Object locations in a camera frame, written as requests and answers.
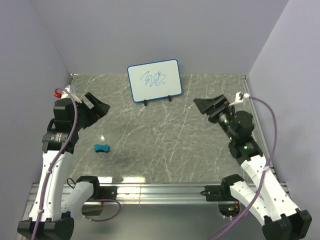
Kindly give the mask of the blue whiteboard eraser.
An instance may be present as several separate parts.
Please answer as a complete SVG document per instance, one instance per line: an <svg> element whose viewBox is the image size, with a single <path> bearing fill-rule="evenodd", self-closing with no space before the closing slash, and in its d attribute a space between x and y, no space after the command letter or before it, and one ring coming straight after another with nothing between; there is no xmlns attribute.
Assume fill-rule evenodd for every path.
<svg viewBox="0 0 320 240"><path fill-rule="evenodd" d="M96 153L100 153L100 152L103 152L103 153L108 153L110 151L110 146L108 144L105 144L105 145L102 145L102 144L96 144L94 146L94 151Z"/></svg>

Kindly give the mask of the blue-framed small whiteboard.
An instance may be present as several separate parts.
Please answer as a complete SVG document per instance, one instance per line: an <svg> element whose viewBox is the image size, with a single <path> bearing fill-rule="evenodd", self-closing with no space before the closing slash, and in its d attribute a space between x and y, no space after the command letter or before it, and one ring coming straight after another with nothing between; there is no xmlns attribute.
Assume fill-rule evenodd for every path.
<svg viewBox="0 0 320 240"><path fill-rule="evenodd" d="M127 75L135 103L179 96L183 93L176 59L130 65Z"/></svg>

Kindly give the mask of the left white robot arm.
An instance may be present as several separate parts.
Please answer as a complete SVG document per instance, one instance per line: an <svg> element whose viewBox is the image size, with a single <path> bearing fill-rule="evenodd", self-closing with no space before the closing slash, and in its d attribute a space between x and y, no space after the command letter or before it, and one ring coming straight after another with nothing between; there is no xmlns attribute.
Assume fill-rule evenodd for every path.
<svg viewBox="0 0 320 240"><path fill-rule="evenodd" d="M54 91L54 117L42 138L42 172L33 207L26 220L18 223L17 232L27 240L69 240L75 227L75 215L86 201L102 197L96 176L81 176L66 199L62 199L67 169L79 140L79 131L103 118L111 108L90 92L88 107L67 89Z"/></svg>

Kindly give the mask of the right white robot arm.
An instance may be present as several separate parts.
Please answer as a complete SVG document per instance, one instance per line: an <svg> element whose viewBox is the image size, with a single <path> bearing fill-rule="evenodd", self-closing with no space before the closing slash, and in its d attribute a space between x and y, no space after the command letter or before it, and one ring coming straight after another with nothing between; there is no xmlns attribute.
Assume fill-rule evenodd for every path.
<svg viewBox="0 0 320 240"><path fill-rule="evenodd" d="M253 96L238 92L234 102L229 102L224 95L193 100L199 112L208 116L209 122L222 128L229 138L228 148L232 157L257 188L253 191L238 174L222 179L221 197L235 202L228 212L237 213L237 216L216 230L210 238L220 239L241 219L252 214L260 223L265 239L301 240L307 235L312 216L291 200L272 172L270 163L274 154L266 157L254 140L253 115L244 110L235 110L235 105L243 103L245 99L253 99ZM238 213L240 204L245 208Z"/></svg>

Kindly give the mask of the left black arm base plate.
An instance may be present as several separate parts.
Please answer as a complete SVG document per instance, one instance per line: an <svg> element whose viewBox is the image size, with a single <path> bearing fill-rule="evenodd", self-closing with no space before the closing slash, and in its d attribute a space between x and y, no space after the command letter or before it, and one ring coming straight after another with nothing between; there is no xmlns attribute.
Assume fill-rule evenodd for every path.
<svg viewBox="0 0 320 240"><path fill-rule="evenodd" d="M95 187L93 190L92 198L95 200L102 200L102 199L108 199L108 200L115 200L117 198L117 186L98 186Z"/></svg>

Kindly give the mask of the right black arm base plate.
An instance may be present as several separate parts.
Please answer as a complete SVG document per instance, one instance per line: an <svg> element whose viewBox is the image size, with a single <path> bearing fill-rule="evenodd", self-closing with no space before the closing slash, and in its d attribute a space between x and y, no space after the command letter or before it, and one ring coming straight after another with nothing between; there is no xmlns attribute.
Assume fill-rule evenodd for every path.
<svg viewBox="0 0 320 240"><path fill-rule="evenodd" d="M205 197L207 202L225 201L220 185L206 185L200 194Z"/></svg>

